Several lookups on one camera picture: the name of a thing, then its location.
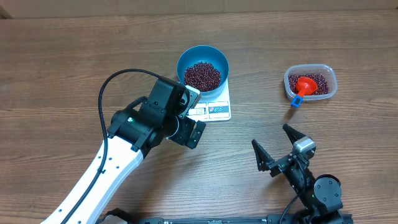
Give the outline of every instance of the pile of beans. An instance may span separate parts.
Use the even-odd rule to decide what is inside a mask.
[[[329,93],[328,82],[326,81],[325,77],[321,74],[305,74],[305,75],[289,75],[289,85],[290,89],[295,93],[299,93],[296,89],[296,84],[300,77],[309,77],[315,81],[318,85],[318,89],[313,92],[312,95],[322,95]]]
[[[200,91],[211,91],[219,87],[221,72],[210,63],[199,62],[186,69],[184,80],[186,85]]]

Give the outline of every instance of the bowl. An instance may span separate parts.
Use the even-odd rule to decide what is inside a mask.
[[[220,85],[215,90],[204,91],[202,98],[218,96],[224,89],[229,75],[229,64],[225,55],[215,47],[199,45],[185,51],[177,63],[178,79],[185,84],[184,74],[187,68],[199,62],[211,63],[215,69],[221,72]]]
[[[322,95],[305,95],[303,101],[315,101],[315,100],[324,100],[327,98],[331,98],[337,91],[337,79],[336,74],[333,69],[324,64],[306,64],[306,65],[294,65],[291,66],[285,72],[285,90],[286,95],[289,100],[293,100],[296,94],[290,89],[289,85],[289,75],[305,75],[309,73],[316,73],[321,74],[325,77],[326,81],[328,82],[329,93],[322,94]]]

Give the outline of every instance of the blue handle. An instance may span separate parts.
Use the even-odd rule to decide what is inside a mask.
[[[292,100],[291,106],[298,108],[301,103],[303,102],[303,98],[301,96],[296,95],[295,98]]]

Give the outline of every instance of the orange scoop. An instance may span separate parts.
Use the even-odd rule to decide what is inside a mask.
[[[311,95],[318,89],[317,83],[309,77],[300,77],[296,84],[298,96]]]

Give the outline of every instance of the white scale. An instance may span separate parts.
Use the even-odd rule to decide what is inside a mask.
[[[188,111],[188,117],[202,122],[229,121],[231,119],[231,101],[229,100],[228,80],[219,95],[202,95],[196,107]]]

